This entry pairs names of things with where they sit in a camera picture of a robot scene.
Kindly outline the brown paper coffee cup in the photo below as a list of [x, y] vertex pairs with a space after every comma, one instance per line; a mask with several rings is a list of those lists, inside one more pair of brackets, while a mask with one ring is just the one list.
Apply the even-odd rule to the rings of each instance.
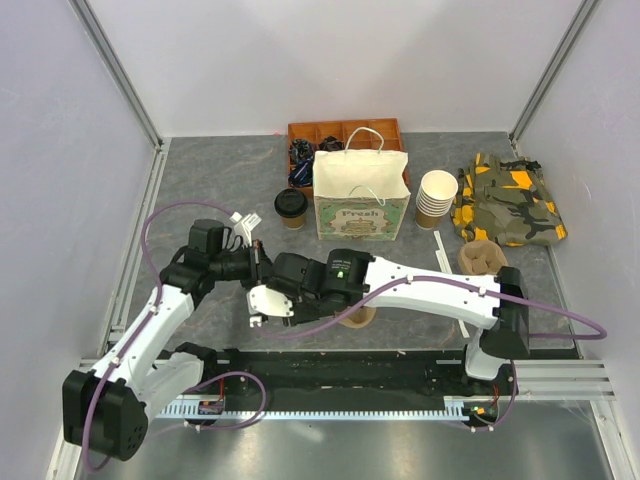
[[306, 225], [306, 214], [302, 213], [295, 217], [281, 216], [283, 225], [289, 230], [298, 230]]

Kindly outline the black plastic cup lid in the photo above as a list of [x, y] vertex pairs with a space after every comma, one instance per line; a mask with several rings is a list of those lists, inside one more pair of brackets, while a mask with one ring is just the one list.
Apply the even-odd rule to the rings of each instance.
[[297, 218], [306, 213], [308, 199], [299, 189], [287, 188], [280, 191], [274, 199], [274, 209], [283, 218]]

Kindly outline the green printed paper bag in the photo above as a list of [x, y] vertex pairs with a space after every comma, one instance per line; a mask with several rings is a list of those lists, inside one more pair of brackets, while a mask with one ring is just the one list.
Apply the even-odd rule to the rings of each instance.
[[393, 241], [411, 193], [408, 154], [387, 148], [369, 126], [355, 128], [339, 151], [318, 151], [313, 164], [313, 204], [321, 240]]

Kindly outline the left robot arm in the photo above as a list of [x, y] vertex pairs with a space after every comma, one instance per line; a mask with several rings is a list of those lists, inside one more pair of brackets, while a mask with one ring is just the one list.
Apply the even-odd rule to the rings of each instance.
[[140, 448], [153, 419], [180, 394], [208, 393], [219, 369], [208, 350], [187, 346], [153, 364], [175, 330], [220, 281], [254, 286], [268, 260], [251, 232], [260, 217], [231, 217], [234, 225], [196, 220], [188, 242], [160, 272], [147, 304], [122, 338], [87, 372], [72, 371], [62, 386], [63, 435], [84, 451], [121, 461]]

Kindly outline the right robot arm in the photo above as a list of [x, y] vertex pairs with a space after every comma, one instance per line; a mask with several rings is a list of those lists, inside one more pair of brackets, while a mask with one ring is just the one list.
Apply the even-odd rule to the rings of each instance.
[[326, 262], [281, 253], [266, 287], [290, 302], [284, 315], [290, 326], [370, 307], [426, 312], [475, 327], [457, 371], [460, 386], [469, 393], [489, 387], [504, 362], [530, 356], [528, 294], [514, 267], [465, 276], [409, 267], [352, 249], [334, 249]]

